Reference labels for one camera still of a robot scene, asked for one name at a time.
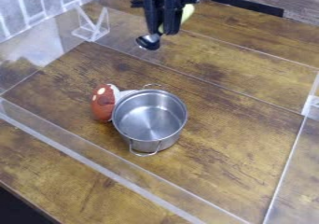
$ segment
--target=metal pot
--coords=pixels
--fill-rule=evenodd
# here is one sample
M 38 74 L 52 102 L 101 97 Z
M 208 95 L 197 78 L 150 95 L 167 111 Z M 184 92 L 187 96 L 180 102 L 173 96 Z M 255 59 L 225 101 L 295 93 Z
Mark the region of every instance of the metal pot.
M 185 104 L 167 91 L 136 91 L 116 103 L 112 120 L 129 151 L 150 156 L 179 140 L 187 122 Z

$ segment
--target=pot handle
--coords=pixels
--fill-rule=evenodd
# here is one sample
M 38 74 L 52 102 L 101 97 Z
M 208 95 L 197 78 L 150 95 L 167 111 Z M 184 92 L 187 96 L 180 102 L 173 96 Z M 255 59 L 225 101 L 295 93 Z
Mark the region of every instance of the pot handle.
M 160 86 L 160 87 L 163 87 L 160 84 L 153 83 L 153 84 L 145 84 L 141 89 L 144 90 L 149 86 Z
M 161 141 L 159 141 L 156 150 L 154 150 L 152 153 L 141 153 L 141 152 L 137 152 L 137 151 L 134 151 L 134 149 L 133 149 L 133 140 L 129 139 L 129 152 L 130 152 L 132 154 L 134 154 L 136 156 L 148 157 L 148 156 L 156 155 L 156 154 L 159 153 L 160 147 L 161 147 Z

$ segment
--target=pot rim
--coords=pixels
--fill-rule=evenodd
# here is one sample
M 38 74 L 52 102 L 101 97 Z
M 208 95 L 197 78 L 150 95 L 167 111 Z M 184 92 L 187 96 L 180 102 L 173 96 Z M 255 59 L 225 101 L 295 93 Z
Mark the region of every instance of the pot rim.
M 117 109 L 120 108 L 120 106 L 122 105 L 122 103 L 124 103 L 128 99 L 132 99 L 136 95 L 140 95 L 140 94 L 144 94 L 144 93 L 149 93 L 149 92 L 150 92 L 150 93 L 160 93 L 160 94 L 168 95 L 168 96 L 171 96 L 171 97 L 179 102 L 179 104 L 180 104 L 180 106 L 181 106 L 181 109 L 183 109 L 183 112 L 184 112 L 184 121 L 183 121 L 183 123 L 181 123 L 179 129 L 177 129 L 172 134 L 169 134 L 168 136 L 163 137 L 161 139 L 140 140 L 140 139 L 132 138 L 129 135 L 126 135 L 126 133 L 124 133 L 124 132 L 121 131 L 121 129 L 118 128 L 118 125 L 117 125 L 117 123 L 116 123 L 116 121 L 114 121 L 114 120 L 116 120 L 114 117 L 116 117 L 116 111 L 117 111 Z M 179 97 L 177 97 L 175 94 L 172 94 L 172 93 L 168 92 L 168 91 L 163 91 L 163 90 L 150 90 L 150 89 L 148 89 L 148 90 L 134 91 L 134 92 L 126 94 L 126 95 L 118 100 L 118 102 L 116 103 L 114 108 L 113 108 L 113 112 L 112 112 L 112 122 L 113 122 L 113 126 L 114 126 L 117 132 L 121 134 L 121 136 L 124 136 L 124 137 L 128 138 L 129 140 L 137 141 L 137 142 L 142 142 L 142 143 L 164 141 L 165 139 L 168 139 L 168 138 L 171 138 L 172 136 L 175 136 L 176 134 L 179 134 L 180 131 L 181 131 L 181 129 L 184 128 L 184 125 L 185 125 L 185 123 L 187 123 L 187 120 L 188 120 L 188 111 L 187 111 L 187 106 L 185 106 L 185 104 L 183 103 L 183 101 L 179 99 Z

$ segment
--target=gray brick wall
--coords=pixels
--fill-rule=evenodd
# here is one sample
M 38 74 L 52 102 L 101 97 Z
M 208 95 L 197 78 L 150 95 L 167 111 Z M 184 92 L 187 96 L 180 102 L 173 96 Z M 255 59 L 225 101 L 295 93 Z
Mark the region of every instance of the gray brick wall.
M 0 0 L 0 42 L 90 0 Z

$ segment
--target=yellow object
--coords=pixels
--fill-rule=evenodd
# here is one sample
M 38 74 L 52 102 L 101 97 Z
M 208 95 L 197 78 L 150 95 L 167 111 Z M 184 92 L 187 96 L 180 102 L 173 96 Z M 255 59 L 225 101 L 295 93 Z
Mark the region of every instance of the yellow object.
M 192 4 L 187 4 L 184 6 L 184 9 L 183 9 L 183 16 L 181 16 L 181 22 L 180 24 L 183 24 L 189 18 L 191 16 L 193 15 L 195 13 L 195 6 Z M 160 33 L 164 33 L 164 27 L 163 25 L 159 27 L 159 32 Z

